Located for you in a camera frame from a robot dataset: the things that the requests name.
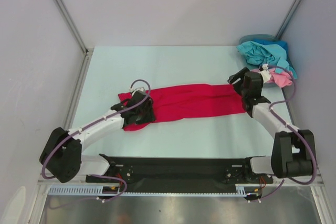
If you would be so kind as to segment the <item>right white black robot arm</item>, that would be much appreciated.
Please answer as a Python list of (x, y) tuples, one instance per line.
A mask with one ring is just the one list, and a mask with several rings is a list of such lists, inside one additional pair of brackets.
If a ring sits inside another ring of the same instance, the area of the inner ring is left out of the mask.
[(250, 165), (242, 169), (243, 179), (254, 183), (261, 174), (269, 174), (309, 185), (315, 180), (318, 169), (314, 134), (286, 122), (275, 111), (275, 103), (262, 95), (268, 77), (267, 68), (260, 72), (243, 68), (228, 78), (228, 83), (240, 95), (245, 112), (274, 139), (271, 155), (251, 158)]

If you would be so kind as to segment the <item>red t shirt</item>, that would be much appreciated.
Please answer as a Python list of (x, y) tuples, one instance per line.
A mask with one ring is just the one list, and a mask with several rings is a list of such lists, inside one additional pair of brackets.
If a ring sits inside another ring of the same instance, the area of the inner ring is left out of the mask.
[(241, 97), (228, 84), (187, 84), (153, 89), (155, 123), (244, 113)]

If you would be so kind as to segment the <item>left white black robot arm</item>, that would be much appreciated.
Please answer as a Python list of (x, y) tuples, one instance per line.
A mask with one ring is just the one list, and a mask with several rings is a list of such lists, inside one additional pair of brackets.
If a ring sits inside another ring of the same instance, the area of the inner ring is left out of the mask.
[(90, 156), (83, 152), (115, 131), (154, 122), (153, 103), (146, 92), (136, 90), (129, 99), (113, 105), (88, 124), (54, 129), (39, 158), (42, 177), (67, 183), (78, 175), (98, 175), (105, 182), (112, 181), (116, 175), (112, 160), (103, 154)]

